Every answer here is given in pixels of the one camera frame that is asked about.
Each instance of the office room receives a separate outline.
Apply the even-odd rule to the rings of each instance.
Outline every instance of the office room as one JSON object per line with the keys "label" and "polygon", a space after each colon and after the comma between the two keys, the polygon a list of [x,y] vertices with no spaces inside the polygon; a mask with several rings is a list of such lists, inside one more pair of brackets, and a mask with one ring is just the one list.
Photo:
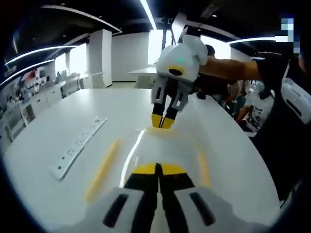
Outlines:
{"label": "office room", "polygon": [[27,4],[0,79],[4,189],[27,228],[283,226],[305,157],[280,141],[303,151],[294,135],[311,119],[293,14],[243,0]]}

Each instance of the white t-shirt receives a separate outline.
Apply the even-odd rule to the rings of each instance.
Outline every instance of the white t-shirt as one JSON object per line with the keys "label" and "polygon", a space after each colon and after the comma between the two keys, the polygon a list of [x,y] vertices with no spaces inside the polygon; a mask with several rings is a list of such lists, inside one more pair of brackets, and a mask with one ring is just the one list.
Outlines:
{"label": "white t-shirt", "polygon": [[260,99],[259,91],[257,90],[249,94],[245,106],[252,108],[251,112],[246,116],[246,125],[250,130],[255,133],[258,132],[270,114],[273,102],[274,99],[272,96],[264,100]]}

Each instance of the white robot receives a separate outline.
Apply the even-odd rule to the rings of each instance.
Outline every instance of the white robot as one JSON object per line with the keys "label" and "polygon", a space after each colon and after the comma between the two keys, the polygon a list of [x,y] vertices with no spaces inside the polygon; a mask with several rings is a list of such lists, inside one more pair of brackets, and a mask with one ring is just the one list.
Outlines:
{"label": "white robot", "polygon": [[[188,102],[199,66],[207,62],[207,48],[199,37],[181,37],[183,43],[166,47],[156,64],[157,75],[151,96],[154,104],[152,124],[156,128],[169,129],[172,126],[177,112],[182,111]],[[174,96],[171,96],[172,101],[163,117],[168,89]]]}

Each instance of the desk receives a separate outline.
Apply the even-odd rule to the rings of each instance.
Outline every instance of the desk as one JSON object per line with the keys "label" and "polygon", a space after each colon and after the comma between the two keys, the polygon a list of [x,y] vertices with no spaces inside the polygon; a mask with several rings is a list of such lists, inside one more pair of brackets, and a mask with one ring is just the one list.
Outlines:
{"label": "desk", "polygon": [[[117,139],[150,127],[152,108],[150,90],[84,89],[47,109],[23,130],[3,159],[13,187],[35,219],[48,231],[82,220],[87,208],[84,194],[103,156]],[[51,166],[95,116],[108,120],[59,182],[50,175]],[[233,205],[237,216],[265,224],[274,220],[279,203],[271,175],[221,106],[212,98],[191,95],[173,128],[195,133],[204,142],[212,188]]]}
{"label": "desk", "polygon": [[151,89],[153,86],[154,76],[156,74],[155,67],[148,67],[129,72],[129,74],[137,75],[136,88]]}

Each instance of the ceiling light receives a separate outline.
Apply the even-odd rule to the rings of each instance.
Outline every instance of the ceiling light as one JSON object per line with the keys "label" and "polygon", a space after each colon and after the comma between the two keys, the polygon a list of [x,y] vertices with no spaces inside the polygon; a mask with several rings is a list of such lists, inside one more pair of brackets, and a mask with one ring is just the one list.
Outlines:
{"label": "ceiling light", "polygon": [[227,42],[227,44],[235,44],[235,43],[240,43],[240,42],[246,42],[246,41],[258,41],[258,40],[273,40],[275,41],[275,37],[256,37],[256,38],[248,38],[248,39],[242,39],[242,40],[234,40]]}
{"label": "ceiling light", "polygon": [[156,23],[154,21],[154,18],[152,17],[152,14],[151,14],[150,8],[148,6],[147,0],[140,0],[140,3],[142,4],[143,8],[145,9],[145,12],[149,18],[149,21],[152,25],[153,30],[156,30]]}
{"label": "ceiling light", "polygon": [[34,50],[34,51],[31,51],[31,52],[27,52],[27,53],[24,53],[16,58],[13,58],[12,60],[8,61],[7,63],[5,63],[4,65],[7,65],[9,63],[12,63],[14,61],[17,61],[18,59],[22,58],[22,57],[26,57],[30,54],[33,54],[33,53],[36,53],[36,52],[42,52],[42,51],[46,51],[46,50],[54,50],[54,49],[64,49],[64,48],[75,48],[77,47],[76,45],[66,45],[66,46],[54,46],[54,47],[48,47],[48,48],[43,48],[43,49],[39,49],[39,50]]}
{"label": "ceiling light", "polygon": [[28,69],[31,69],[31,68],[33,68],[33,67],[36,67],[36,66],[39,66],[39,65],[48,63],[48,62],[52,62],[52,61],[54,61],[54,60],[55,60],[55,59],[48,60],[48,61],[45,61],[45,62],[40,62],[40,63],[34,64],[34,65],[32,65],[32,66],[29,66],[29,67],[27,67],[27,68],[24,68],[24,69],[22,69],[22,70],[16,72],[15,74],[13,74],[12,76],[10,76],[10,77],[7,78],[6,80],[4,80],[4,81],[0,84],[0,86],[3,85],[5,82],[10,81],[12,78],[14,78],[15,76],[17,76],[18,74],[20,74],[20,73],[22,73],[22,72],[24,72],[24,71],[27,71]]}

